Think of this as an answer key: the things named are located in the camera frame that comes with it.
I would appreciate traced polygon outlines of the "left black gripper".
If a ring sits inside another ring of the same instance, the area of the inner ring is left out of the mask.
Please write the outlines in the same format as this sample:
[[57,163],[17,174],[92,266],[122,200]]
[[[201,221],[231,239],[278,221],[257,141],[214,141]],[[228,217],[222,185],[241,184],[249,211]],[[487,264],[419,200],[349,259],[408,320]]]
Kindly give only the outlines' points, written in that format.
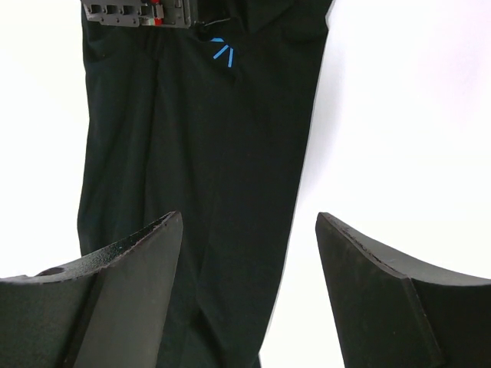
[[88,21],[136,28],[195,28],[229,20],[224,1],[82,0]]

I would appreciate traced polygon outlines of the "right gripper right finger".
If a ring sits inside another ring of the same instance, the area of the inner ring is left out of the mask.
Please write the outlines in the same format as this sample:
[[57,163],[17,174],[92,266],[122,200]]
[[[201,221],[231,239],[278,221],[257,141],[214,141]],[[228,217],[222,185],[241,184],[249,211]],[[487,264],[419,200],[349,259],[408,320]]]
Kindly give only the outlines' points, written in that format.
[[488,367],[490,282],[378,242],[328,213],[316,221],[346,367]]

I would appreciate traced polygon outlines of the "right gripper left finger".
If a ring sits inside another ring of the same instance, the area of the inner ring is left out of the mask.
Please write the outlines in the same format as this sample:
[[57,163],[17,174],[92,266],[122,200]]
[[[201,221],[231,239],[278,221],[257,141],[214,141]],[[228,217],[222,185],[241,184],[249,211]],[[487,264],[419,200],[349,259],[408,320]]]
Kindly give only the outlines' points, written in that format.
[[153,367],[183,233],[171,212],[33,277],[1,281],[3,367]]

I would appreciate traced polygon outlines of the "black t shirt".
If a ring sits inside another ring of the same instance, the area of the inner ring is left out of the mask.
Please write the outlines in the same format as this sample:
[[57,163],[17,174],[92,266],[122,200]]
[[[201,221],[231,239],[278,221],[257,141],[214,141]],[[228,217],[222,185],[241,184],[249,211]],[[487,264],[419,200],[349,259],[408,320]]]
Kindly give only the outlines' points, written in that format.
[[183,218],[159,367],[257,367],[278,294],[328,1],[228,1],[194,29],[83,19],[82,254]]

